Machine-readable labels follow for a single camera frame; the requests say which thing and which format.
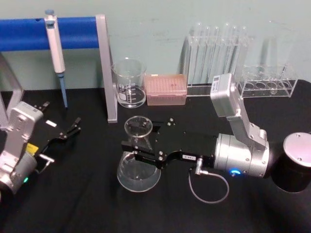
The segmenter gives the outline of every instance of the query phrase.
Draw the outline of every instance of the cable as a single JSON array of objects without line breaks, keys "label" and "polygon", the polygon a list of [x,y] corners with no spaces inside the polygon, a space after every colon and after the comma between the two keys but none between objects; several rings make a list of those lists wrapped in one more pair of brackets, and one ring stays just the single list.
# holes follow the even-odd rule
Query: cable
[{"label": "cable", "polygon": [[40,175],[42,172],[44,172],[45,169],[47,169],[47,167],[49,166],[50,164],[45,164],[44,168],[42,168],[41,171],[39,171],[38,169],[35,170],[35,172]]},{"label": "cable", "polygon": [[196,193],[194,192],[193,190],[193,187],[192,187],[192,184],[191,184],[191,178],[190,178],[190,174],[191,174],[191,171],[192,171],[193,168],[190,168],[189,169],[189,172],[188,172],[188,180],[189,180],[189,186],[190,186],[190,190],[192,192],[192,194],[198,199],[200,200],[201,202],[205,203],[205,204],[218,204],[220,202],[222,202],[223,200],[225,200],[228,195],[229,195],[229,184],[228,184],[228,181],[221,175],[218,175],[218,174],[215,174],[215,173],[208,173],[209,176],[214,176],[214,177],[218,177],[220,179],[222,179],[224,181],[224,183],[226,184],[227,186],[227,193],[225,194],[225,196],[219,200],[215,200],[215,201],[208,201],[208,200],[204,200],[202,198],[200,198],[198,195],[196,195]]}]

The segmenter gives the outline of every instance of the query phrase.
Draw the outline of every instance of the yellow warning label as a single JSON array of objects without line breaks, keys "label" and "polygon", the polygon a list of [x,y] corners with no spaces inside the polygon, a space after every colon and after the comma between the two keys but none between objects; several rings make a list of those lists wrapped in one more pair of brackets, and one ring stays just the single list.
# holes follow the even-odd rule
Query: yellow warning label
[{"label": "yellow warning label", "polygon": [[38,149],[39,147],[36,147],[35,145],[30,144],[30,143],[27,143],[26,151],[30,153],[31,155],[34,155]]}]

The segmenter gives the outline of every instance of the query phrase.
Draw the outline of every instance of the gray cable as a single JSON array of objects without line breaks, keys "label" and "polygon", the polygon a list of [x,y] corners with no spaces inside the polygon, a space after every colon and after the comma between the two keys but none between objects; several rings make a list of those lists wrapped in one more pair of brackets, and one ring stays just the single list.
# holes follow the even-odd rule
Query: gray cable
[{"label": "gray cable", "polygon": [[221,198],[219,200],[214,200],[214,201],[208,201],[208,200],[204,200],[204,199],[200,198],[198,195],[196,195],[196,193],[193,190],[193,187],[192,187],[192,184],[191,184],[191,178],[190,178],[191,171],[192,171],[192,168],[190,168],[189,173],[188,173],[189,186],[190,186],[190,190],[191,190],[192,194],[198,200],[200,200],[201,202],[203,202],[205,204],[218,204],[218,203],[222,202],[223,200],[225,200],[228,197],[228,195],[229,195],[229,184],[228,184],[228,181],[221,175],[218,175],[218,174],[215,174],[215,173],[208,173],[209,176],[218,177],[218,178],[220,178],[220,179],[222,179],[224,181],[224,183],[227,186],[227,193],[225,194],[225,196],[223,198]]}]

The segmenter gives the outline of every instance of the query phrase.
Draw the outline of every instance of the black tablecloth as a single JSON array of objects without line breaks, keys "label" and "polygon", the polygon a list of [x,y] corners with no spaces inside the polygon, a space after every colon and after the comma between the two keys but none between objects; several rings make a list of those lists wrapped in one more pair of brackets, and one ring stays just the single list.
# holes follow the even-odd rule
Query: black tablecloth
[{"label": "black tablecloth", "polygon": [[[289,194],[270,178],[231,178],[230,194],[222,203],[198,201],[188,185],[189,163],[176,161],[162,171],[159,183],[145,193],[120,186],[116,171],[126,139],[124,122],[143,115],[151,120],[174,117],[189,130],[231,134],[225,118],[218,118],[209,97],[188,98],[185,106],[119,106],[118,123],[106,121],[101,89],[68,90],[69,109],[61,92],[27,91],[24,101],[51,102],[45,117],[63,127],[76,117],[82,131],[66,145],[51,146],[55,158],[45,172],[31,176],[14,200],[0,207],[4,233],[260,233],[311,232],[311,190]],[[299,81],[291,98],[245,99],[251,122],[265,129],[269,141],[282,141],[293,132],[311,131],[311,83]],[[4,135],[1,135],[3,147]],[[224,194],[224,185],[208,177],[193,178],[204,198]]]}]

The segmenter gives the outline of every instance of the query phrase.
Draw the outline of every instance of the pink tip box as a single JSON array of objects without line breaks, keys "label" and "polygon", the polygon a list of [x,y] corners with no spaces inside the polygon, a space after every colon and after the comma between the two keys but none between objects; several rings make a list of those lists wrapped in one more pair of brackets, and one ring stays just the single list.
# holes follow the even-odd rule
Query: pink tip box
[{"label": "pink tip box", "polygon": [[184,105],[187,77],[183,74],[148,74],[145,76],[148,105]]}]

